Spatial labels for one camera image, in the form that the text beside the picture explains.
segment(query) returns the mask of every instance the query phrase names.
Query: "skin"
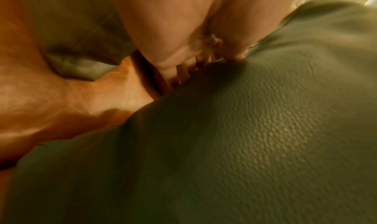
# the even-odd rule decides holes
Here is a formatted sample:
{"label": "skin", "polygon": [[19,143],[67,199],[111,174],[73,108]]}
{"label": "skin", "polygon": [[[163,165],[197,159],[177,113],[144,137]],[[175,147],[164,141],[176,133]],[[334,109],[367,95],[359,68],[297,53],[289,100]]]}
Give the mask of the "skin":
{"label": "skin", "polygon": [[124,26],[143,56],[170,86],[177,68],[189,71],[211,61],[214,51],[227,61],[269,34],[294,0],[115,0]]}

